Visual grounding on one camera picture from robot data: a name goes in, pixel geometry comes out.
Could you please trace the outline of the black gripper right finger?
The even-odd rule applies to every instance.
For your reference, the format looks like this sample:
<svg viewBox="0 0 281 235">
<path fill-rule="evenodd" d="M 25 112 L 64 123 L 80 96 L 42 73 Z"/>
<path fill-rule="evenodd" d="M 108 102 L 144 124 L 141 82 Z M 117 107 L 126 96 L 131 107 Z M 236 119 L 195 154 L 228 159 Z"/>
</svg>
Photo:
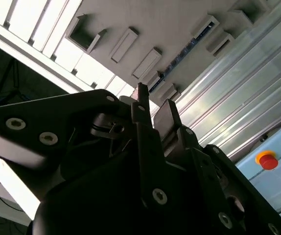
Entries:
<svg viewBox="0 0 281 235">
<path fill-rule="evenodd" d="M 193 233 L 199 235 L 281 235 L 281 216 L 213 144 L 202 147 L 180 120 L 174 101 L 154 116 L 166 162 L 184 173 L 189 186 Z"/>
</svg>

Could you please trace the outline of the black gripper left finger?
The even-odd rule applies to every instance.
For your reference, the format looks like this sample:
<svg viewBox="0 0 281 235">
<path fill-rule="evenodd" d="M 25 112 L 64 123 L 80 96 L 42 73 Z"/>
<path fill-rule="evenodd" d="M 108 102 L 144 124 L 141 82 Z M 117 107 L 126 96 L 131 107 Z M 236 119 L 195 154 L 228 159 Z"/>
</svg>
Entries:
<svg viewBox="0 0 281 235">
<path fill-rule="evenodd" d="M 144 84 L 0 106 L 0 184 L 32 220 L 52 189 L 126 155 L 164 156 Z"/>
</svg>

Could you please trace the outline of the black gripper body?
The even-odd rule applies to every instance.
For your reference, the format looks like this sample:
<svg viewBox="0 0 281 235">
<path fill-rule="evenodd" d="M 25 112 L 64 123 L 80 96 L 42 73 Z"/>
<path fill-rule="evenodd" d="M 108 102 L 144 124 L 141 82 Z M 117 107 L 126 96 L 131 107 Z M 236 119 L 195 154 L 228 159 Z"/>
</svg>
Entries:
<svg viewBox="0 0 281 235">
<path fill-rule="evenodd" d="M 31 235 L 197 235 L 218 223 L 202 184 L 216 180 L 210 158 L 121 156 L 52 189 Z"/>
</svg>

